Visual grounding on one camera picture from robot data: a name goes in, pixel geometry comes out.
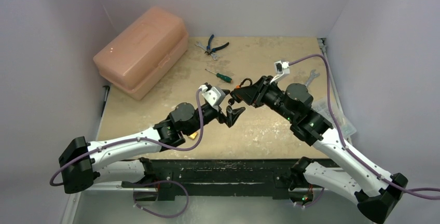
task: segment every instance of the gray wall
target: gray wall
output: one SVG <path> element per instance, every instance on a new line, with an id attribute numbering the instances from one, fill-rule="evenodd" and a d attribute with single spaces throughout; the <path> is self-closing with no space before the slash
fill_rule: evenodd
<path id="1" fill-rule="evenodd" d="M 328 56 L 354 144 L 410 187 L 440 186 L 440 4 L 349 0 Z M 438 223 L 440 202 L 405 195 L 387 223 Z"/>
<path id="2" fill-rule="evenodd" d="M 59 223 L 59 154 L 94 138 L 102 84 L 92 57 L 115 37 L 99 0 L 0 0 L 0 222 Z"/>
<path id="3" fill-rule="evenodd" d="M 325 37 L 347 0 L 102 0 L 121 32 L 153 5 L 185 20 L 192 36 Z"/>

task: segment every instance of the screwdriver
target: screwdriver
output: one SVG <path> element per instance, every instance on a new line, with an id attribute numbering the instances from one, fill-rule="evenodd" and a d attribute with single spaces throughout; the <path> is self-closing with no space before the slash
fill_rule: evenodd
<path id="1" fill-rule="evenodd" d="M 213 74 L 216 75 L 218 78 L 220 78 L 222 81 L 225 81 L 225 82 L 227 82 L 227 83 L 232 83 L 232 78 L 229 77 L 229 76 L 222 75 L 222 74 L 220 74 L 220 73 L 214 73 L 214 72 L 212 72 L 212 71 L 207 70 L 206 68 L 205 68 L 205 70 L 208 71 L 208 72 L 210 72 L 210 73 L 213 73 Z"/>

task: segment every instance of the wrench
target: wrench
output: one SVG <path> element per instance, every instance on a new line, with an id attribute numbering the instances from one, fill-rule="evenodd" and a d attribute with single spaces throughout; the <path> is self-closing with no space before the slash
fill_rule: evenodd
<path id="1" fill-rule="evenodd" d="M 316 69 L 313 69 L 312 71 L 310 71 L 310 76 L 307 79 L 306 83 L 304 83 L 304 85 L 306 85 L 306 88 L 309 87 L 309 85 L 312 83 L 313 79 L 315 79 L 316 77 L 319 76 L 319 73 L 315 73 Z"/>
<path id="2" fill-rule="evenodd" d="M 196 46 L 197 47 L 200 47 L 200 48 L 202 48 L 204 51 L 206 51 L 206 46 L 204 46 L 201 42 L 197 42 L 196 43 Z M 220 57 L 220 55 L 217 55 L 217 54 L 214 54 L 214 53 L 211 53 L 211 56 L 212 56 L 212 59 L 214 59 L 214 61 L 217 61 L 217 58 L 218 57 Z"/>

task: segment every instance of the orange plastic box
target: orange plastic box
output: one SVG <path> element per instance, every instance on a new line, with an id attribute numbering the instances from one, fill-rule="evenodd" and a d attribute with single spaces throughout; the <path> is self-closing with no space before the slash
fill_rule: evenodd
<path id="1" fill-rule="evenodd" d="M 188 48 L 183 20 L 153 7 L 101 50 L 93 61 L 101 76 L 142 99 Z"/>

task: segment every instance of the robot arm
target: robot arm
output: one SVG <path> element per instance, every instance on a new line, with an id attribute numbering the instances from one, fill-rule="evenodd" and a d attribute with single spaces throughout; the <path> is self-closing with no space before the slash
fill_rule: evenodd
<path id="1" fill-rule="evenodd" d="M 242 86 L 243 81 L 231 92 L 229 104 L 245 102 L 255 108 L 263 105 L 270 107 L 290 122 L 290 130 L 298 139 L 326 154 L 344 170 L 334 171 L 304 157 L 291 168 L 290 177 L 283 180 L 291 183 L 291 190 L 304 183 L 327 188 L 357 204 L 358 209 L 370 220 L 383 223 L 403 193 L 382 179 L 405 188 L 408 183 L 406 177 L 400 173 L 392 175 L 350 144 L 343 146 L 337 130 L 311 108 L 313 96 L 306 86 L 293 83 L 282 91 L 274 78 L 262 76 L 255 84 L 251 82 L 248 86 Z M 363 166 L 348 150 L 374 168 L 381 178 Z"/>
<path id="2" fill-rule="evenodd" d="M 223 114 L 220 103 L 230 93 L 229 90 L 212 87 L 206 83 L 200 86 L 199 91 L 205 99 L 205 104 L 200 106 L 201 113 L 199 109 L 194 109 L 189 103 L 180 103 L 175 110 L 168 114 L 165 120 L 142 132 L 106 141 L 86 142 L 84 137 L 72 140 L 59 157 L 60 167 L 71 163 L 73 159 L 88 152 L 94 150 L 97 150 L 97 152 L 72 163 L 61 172 L 64 191 L 66 193 L 77 193 L 95 183 L 105 181 L 138 182 L 147 176 L 148 163 L 142 163 L 139 160 L 122 160 L 145 153 L 162 152 L 178 147 L 185 143 L 183 135 L 195 133 L 201 128 L 201 123 L 206 125 L 214 119 L 231 127 L 245 110 L 244 107 L 232 109 L 231 106 L 227 106 L 226 115 Z M 195 146 L 176 149 L 191 150 Z"/>

